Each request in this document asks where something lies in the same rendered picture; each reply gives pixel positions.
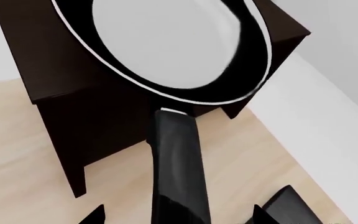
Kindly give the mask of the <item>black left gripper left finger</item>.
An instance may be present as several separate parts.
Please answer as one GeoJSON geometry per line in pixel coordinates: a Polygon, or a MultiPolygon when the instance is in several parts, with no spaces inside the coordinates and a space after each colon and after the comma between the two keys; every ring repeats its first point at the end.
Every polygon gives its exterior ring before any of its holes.
{"type": "Polygon", "coordinates": [[[93,210],[86,218],[79,222],[79,224],[104,224],[106,220],[106,214],[104,205],[99,205],[93,210]]]}

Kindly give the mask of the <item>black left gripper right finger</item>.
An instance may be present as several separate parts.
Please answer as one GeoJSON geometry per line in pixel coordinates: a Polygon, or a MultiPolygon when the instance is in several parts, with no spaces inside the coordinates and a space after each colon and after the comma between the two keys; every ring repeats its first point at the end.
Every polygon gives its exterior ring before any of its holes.
{"type": "Polygon", "coordinates": [[[279,224],[262,207],[254,205],[253,224],[279,224]]]}

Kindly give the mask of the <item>black frying pan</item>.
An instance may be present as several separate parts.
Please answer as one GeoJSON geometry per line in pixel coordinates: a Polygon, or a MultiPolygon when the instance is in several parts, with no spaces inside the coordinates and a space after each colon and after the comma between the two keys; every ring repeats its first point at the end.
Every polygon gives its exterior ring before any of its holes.
{"type": "Polygon", "coordinates": [[[150,93],[151,224],[211,224],[194,116],[255,93],[272,64],[253,0],[51,0],[79,43],[150,93]]]}

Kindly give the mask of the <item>dark brown wooden table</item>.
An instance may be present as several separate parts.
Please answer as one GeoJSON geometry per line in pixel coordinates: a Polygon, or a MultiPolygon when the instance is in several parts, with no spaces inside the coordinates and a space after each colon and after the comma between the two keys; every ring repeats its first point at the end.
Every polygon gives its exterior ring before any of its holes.
{"type": "Polygon", "coordinates": [[[0,25],[75,197],[85,167],[146,138],[150,108],[236,117],[310,34],[272,0],[0,0],[0,25]]]}

